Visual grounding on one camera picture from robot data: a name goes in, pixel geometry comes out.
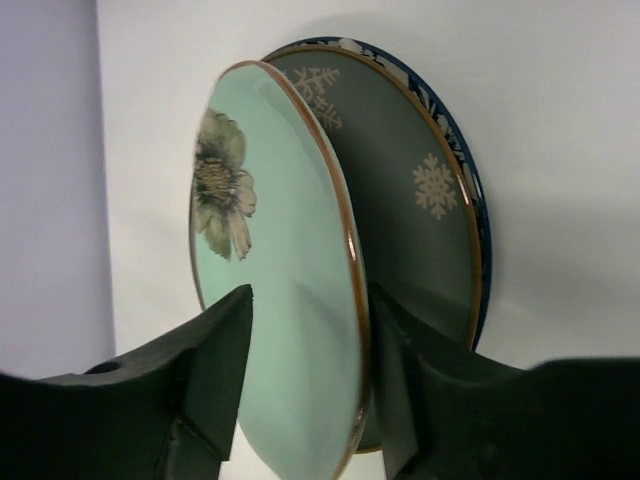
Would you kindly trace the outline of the mint green flower plate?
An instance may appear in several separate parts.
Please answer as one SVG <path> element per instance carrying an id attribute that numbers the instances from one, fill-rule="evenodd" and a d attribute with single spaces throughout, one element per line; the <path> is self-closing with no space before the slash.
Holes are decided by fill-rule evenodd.
<path id="1" fill-rule="evenodd" d="M 240 284 L 253 330 L 240 427 L 282 479 L 335 479 L 368 404 L 369 312 L 337 155 L 275 67 L 217 79 L 195 140 L 190 247 L 203 307 Z"/>

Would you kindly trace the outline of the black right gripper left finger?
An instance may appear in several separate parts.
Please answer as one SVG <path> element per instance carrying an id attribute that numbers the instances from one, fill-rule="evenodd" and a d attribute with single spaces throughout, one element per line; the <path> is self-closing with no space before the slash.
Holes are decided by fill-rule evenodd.
<path id="1" fill-rule="evenodd" d="M 215 479 L 230 457 L 251 339 L 242 285 L 82 374 L 1 378 L 5 479 Z"/>

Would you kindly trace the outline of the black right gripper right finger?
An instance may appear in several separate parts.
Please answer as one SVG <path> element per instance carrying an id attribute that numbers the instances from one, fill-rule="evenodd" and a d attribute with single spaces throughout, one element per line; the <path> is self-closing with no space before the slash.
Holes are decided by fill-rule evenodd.
<path id="1" fill-rule="evenodd" d="M 369 288 L 376 416 L 390 479 L 635 479 L 639 362 L 510 367 Z"/>

